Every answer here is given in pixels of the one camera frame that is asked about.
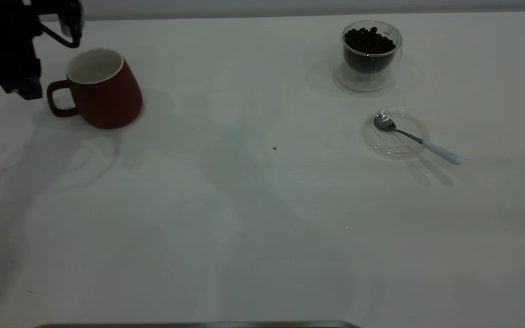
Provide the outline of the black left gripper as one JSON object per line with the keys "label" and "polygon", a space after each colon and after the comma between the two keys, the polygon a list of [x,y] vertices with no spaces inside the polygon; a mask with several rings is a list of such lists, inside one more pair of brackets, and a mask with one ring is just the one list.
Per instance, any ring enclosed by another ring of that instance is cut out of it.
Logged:
{"label": "black left gripper", "polygon": [[25,100],[42,98],[41,61],[33,38],[41,35],[39,20],[0,21],[0,87]]}

